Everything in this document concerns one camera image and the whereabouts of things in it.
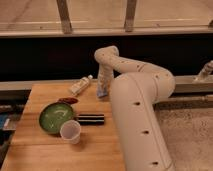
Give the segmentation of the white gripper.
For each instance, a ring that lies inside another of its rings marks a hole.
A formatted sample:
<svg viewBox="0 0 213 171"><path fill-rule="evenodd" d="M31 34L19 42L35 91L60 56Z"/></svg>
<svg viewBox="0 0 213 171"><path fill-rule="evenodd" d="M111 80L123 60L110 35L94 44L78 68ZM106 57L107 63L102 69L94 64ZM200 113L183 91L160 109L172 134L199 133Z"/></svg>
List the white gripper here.
<svg viewBox="0 0 213 171"><path fill-rule="evenodd" d="M113 69L109 66L100 65L98 71L98 86L101 90L107 90L114 78Z"/></svg>

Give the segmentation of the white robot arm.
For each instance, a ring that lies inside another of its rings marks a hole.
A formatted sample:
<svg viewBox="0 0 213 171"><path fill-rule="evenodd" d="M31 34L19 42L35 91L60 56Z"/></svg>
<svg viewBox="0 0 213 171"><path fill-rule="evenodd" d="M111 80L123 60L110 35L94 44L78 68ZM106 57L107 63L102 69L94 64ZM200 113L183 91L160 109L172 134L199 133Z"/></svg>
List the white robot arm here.
<svg viewBox="0 0 213 171"><path fill-rule="evenodd" d="M97 96L110 97L126 171L175 171L153 105L175 89L172 73L119 55L115 46L95 51Z"/></svg>

